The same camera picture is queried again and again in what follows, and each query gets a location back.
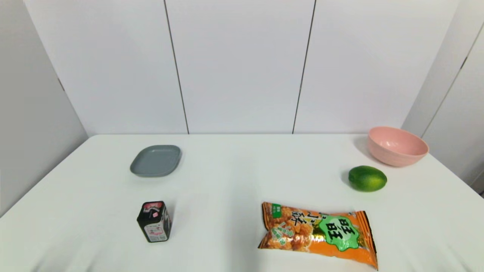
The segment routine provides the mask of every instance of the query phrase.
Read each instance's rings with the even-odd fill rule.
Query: white table
[[[383,165],[364,135],[102,135],[74,151],[0,218],[0,271],[374,271],[350,260],[257,249],[260,205],[365,210],[380,271],[483,271],[484,200],[431,155]],[[174,144],[183,157],[162,178],[129,171],[137,153]],[[361,193],[359,165],[387,185]],[[169,241],[148,243],[136,217],[164,200]]]

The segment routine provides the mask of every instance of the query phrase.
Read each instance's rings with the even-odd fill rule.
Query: green logo
[[[282,217],[281,205],[279,205],[279,204],[273,204],[272,205],[272,217],[273,218]]]
[[[326,242],[335,245],[339,251],[358,248],[358,230],[343,216],[323,215],[319,228],[326,234]]]

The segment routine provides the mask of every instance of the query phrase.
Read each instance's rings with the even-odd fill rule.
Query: square plate
[[[181,157],[182,152],[177,146],[150,146],[138,153],[130,170],[140,177],[163,177],[177,168]]]

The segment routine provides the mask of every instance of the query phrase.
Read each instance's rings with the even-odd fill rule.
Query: white wall
[[[484,32],[423,139],[430,153],[467,184],[484,170]]]
[[[461,0],[403,129],[422,136],[442,104],[484,22],[484,1]]]
[[[1,1],[0,41],[1,216],[87,135],[22,1]]]
[[[294,132],[400,127],[458,3],[317,1]]]
[[[187,133],[162,0],[26,0],[88,134]]]
[[[314,0],[167,0],[190,133],[292,133]]]

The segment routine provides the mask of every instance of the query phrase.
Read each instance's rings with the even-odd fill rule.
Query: snack bag
[[[335,256],[378,270],[377,250],[364,211],[326,214],[264,202],[262,213],[269,232],[259,248]]]

